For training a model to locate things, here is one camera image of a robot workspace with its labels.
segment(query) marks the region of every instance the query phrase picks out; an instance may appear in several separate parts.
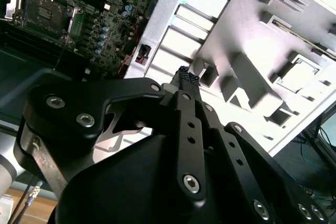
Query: green circuit board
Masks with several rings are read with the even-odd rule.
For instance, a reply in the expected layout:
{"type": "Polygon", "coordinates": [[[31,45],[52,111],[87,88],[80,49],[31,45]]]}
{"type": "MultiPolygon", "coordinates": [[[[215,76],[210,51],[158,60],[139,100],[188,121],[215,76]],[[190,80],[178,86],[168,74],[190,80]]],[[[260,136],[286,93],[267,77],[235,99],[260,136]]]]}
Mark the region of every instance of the green circuit board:
{"type": "Polygon", "coordinates": [[[157,0],[106,0],[98,10],[81,0],[22,0],[13,24],[90,60],[106,76],[118,76],[132,55],[157,0]]]}
{"type": "Polygon", "coordinates": [[[108,74],[116,75],[121,61],[132,54],[137,41],[147,23],[146,11],[150,7],[151,0],[114,0],[108,13],[101,14],[98,24],[94,26],[93,36],[88,44],[89,55],[95,58],[94,63],[108,74]],[[126,6],[132,9],[125,15],[126,6]],[[103,27],[108,27],[101,55],[95,55],[97,38],[103,27]]]}

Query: capacitor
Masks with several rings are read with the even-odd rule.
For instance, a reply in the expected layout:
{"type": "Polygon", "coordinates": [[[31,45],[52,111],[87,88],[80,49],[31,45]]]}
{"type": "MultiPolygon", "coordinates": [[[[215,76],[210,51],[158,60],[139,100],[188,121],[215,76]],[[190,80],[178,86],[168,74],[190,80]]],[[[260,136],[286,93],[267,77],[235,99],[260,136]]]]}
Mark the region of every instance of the capacitor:
{"type": "Polygon", "coordinates": [[[127,6],[125,6],[125,10],[126,10],[127,12],[130,12],[131,9],[132,9],[132,6],[131,6],[131,5],[127,5],[127,6]]]}
{"type": "Polygon", "coordinates": [[[105,34],[99,35],[99,40],[105,40],[105,39],[106,39],[106,35],[105,34]]]}
{"type": "Polygon", "coordinates": [[[107,26],[104,26],[102,29],[101,29],[101,32],[103,34],[106,34],[110,29],[107,27],[107,26]]]}
{"type": "Polygon", "coordinates": [[[129,12],[127,12],[126,10],[122,12],[121,14],[123,17],[128,17],[130,15],[129,12]]]}
{"type": "Polygon", "coordinates": [[[96,49],[94,54],[95,55],[100,55],[101,54],[101,50],[100,49],[96,49]]]}
{"type": "Polygon", "coordinates": [[[99,41],[97,43],[97,48],[101,49],[104,46],[104,42],[103,41],[99,41]]]}

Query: ram slot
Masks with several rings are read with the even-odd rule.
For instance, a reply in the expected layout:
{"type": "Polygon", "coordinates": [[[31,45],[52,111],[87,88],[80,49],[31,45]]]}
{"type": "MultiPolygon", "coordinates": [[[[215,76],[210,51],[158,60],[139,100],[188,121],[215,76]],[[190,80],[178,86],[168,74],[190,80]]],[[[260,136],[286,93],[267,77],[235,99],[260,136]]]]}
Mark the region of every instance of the ram slot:
{"type": "Polygon", "coordinates": [[[57,70],[75,79],[81,79],[83,70],[88,64],[88,60],[84,57],[63,50],[60,46],[7,24],[0,28],[0,41],[0,47],[14,48],[21,54],[38,60],[51,68],[55,67],[62,54],[57,70]]]}

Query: cable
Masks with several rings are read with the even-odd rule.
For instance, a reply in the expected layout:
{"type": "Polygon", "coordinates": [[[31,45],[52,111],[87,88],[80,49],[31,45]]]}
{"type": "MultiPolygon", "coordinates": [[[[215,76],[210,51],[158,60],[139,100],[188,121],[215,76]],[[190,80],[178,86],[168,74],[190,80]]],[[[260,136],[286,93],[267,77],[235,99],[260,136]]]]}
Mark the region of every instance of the cable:
{"type": "Polygon", "coordinates": [[[320,168],[316,167],[314,164],[312,164],[311,162],[309,162],[309,161],[306,159],[306,157],[305,157],[305,155],[304,155],[304,151],[303,151],[303,144],[301,144],[301,156],[302,156],[303,160],[304,160],[308,165],[310,165],[311,167],[315,168],[320,174],[322,174],[324,177],[326,177],[326,178],[328,178],[328,179],[330,180],[330,178],[329,178],[329,176],[328,176],[327,174],[325,174],[323,171],[320,170],[320,168]]]}
{"type": "Polygon", "coordinates": [[[329,216],[328,218],[330,219],[334,214],[336,213],[336,210],[332,213],[331,216],[329,216]]]}
{"type": "Polygon", "coordinates": [[[325,140],[325,138],[323,136],[323,133],[324,133],[325,136],[327,137],[327,140],[328,140],[330,146],[332,147],[331,141],[330,141],[330,139],[329,139],[328,134],[326,133],[326,131],[322,127],[320,127],[320,130],[321,130],[321,136],[322,136],[322,138],[325,140]]]}
{"type": "Polygon", "coordinates": [[[20,223],[20,221],[21,221],[23,215],[25,214],[27,208],[32,204],[32,202],[36,199],[37,195],[39,194],[42,184],[43,184],[42,181],[37,182],[36,186],[33,188],[31,193],[29,194],[29,197],[26,200],[25,206],[23,207],[23,209],[21,210],[19,215],[16,217],[13,224],[19,224],[20,223]]]}
{"type": "Polygon", "coordinates": [[[20,206],[21,206],[21,204],[22,204],[22,201],[23,201],[24,198],[26,197],[26,195],[27,195],[27,193],[28,193],[30,187],[31,187],[32,184],[33,184],[33,181],[34,181],[34,175],[32,174],[32,175],[30,176],[30,180],[29,180],[29,183],[28,183],[28,185],[27,185],[27,187],[26,187],[26,190],[24,191],[24,193],[22,194],[22,196],[21,196],[19,202],[17,203],[17,205],[16,205],[16,207],[15,207],[15,209],[14,209],[14,211],[13,211],[13,213],[12,213],[12,215],[11,215],[9,221],[8,221],[8,224],[12,224],[12,221],[13,221],[13,219],[14,219],[14,217],[15,217],[17,211],[19,210],[19,208],[20,208],[20,206]]]}
{"type": "Polygon", "coordinates": [[[15,221],[13,222],[13,224],[19,224],[23,215],[25,215],[25,212],[27,210],[27,208],[29,207],[29,205],[25,204],[25,206],[23,207],[23,209],[21,210],[21,212],[19,213],[19,215],[16,217],[15,221]]]}

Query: mounting hole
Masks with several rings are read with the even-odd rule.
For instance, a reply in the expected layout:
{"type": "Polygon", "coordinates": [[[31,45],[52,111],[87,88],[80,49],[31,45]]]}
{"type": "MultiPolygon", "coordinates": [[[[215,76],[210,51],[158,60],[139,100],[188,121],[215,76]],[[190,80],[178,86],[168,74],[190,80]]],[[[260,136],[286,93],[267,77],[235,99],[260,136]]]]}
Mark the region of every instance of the mounting hole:
{"type": "Polygon", "coordinates": [[[241,161],[239,158],[236,159],[238,165],[244,165],[243,161],[241,161]]]}
{"type": "Polygon", "coordinates": [[[191,136],[188,137],[188,141],[189,141],[189,143],[191,143],[191,144],[196,143],[196,141],[195,141],[191,136]]]}
{"type": "Polygon", "coordinates": [[[188,122],[188,125],[189,125],[190,128],[194,128],[195,127],[195,125],[192,122],[188,122]]]}
{"type": "Polygon", "coordinates": [[[182,96],[183,96],[184,99],[187,99],[187,100],[190,100],[190,99],[191,99],[190,96],[187,95],[187,94],[183,94],[182,96]]]}
{"type": "Polygon", "coordinates": [[[161,88],[156,84],[152,84],[151,88],[154,89],[155,91],[160,91],[161,90],[161,88]]]}

